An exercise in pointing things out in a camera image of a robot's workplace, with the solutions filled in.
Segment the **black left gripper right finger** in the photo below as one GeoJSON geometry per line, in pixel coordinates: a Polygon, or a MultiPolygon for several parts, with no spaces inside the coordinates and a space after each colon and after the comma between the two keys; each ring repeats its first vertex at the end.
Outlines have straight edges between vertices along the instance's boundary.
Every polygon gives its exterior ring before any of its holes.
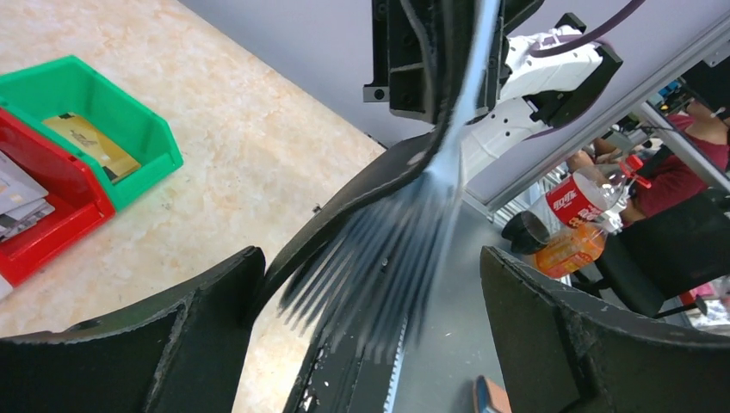
{"type": "Polygon", "coordinates": [[[479,270],[513,411],[728,411],[726,336],[624,310],[497,247],[479,270]]]}

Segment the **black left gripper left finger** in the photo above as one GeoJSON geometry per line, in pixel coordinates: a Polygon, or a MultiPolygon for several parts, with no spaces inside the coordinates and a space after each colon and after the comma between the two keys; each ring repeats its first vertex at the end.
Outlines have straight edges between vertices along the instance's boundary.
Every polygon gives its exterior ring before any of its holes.
{"type": "Polygon", "coordinates": [[[229,412],[263,252],[245,248],[137,303],[1,341],[4,412],[229,412]]]}

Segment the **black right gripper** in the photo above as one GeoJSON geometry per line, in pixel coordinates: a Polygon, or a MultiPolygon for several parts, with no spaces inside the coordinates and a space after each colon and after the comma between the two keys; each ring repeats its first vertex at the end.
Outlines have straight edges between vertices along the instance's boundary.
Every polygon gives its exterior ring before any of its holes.
{"type": "MultiPolygon", "coordinates": [[[[476,103],[483,119],[497,104],[511,74],[506,64],[508,34],[540,7],[540,1],[498,4],[492,50],[476,103]]],[[[440,114],[442,64],[447,46],[466,46],[477,18],[475,1],[374,1],[373,80],[363,86],[365,102],[385,102],[391,114],[435,123],[440,114]]]]}

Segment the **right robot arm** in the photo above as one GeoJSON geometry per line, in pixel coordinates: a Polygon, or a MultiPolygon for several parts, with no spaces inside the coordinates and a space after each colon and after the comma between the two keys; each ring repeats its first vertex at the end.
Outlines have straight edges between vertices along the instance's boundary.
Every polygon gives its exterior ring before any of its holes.
{"type": "MultiPolygon", "coordinates": [[[[475,110],[461,150],[472,179],[518,143],[576,120],[600,96],[621,59],[565,14],[545,33],[511,36],[537,1],[500,1],[475,110]]],[[[440,126],[455,91],[455,69],[467,62],[476,27],[475,1],[376,1],[374,79],[366,102],[387,102],[398,117],[440,126]]]]}

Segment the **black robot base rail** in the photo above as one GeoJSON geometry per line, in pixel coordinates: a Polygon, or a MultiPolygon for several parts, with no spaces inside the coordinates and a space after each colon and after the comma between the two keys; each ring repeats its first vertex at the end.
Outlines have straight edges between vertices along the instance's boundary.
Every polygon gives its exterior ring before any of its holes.
{"type": "Polygon", "coordinates": [[[396,352],[379,363],[356,353],[349,338],[335,350],[310,345],[283,409],[286,413],[391,413],[405,358],[403,323],[396,352]]]}

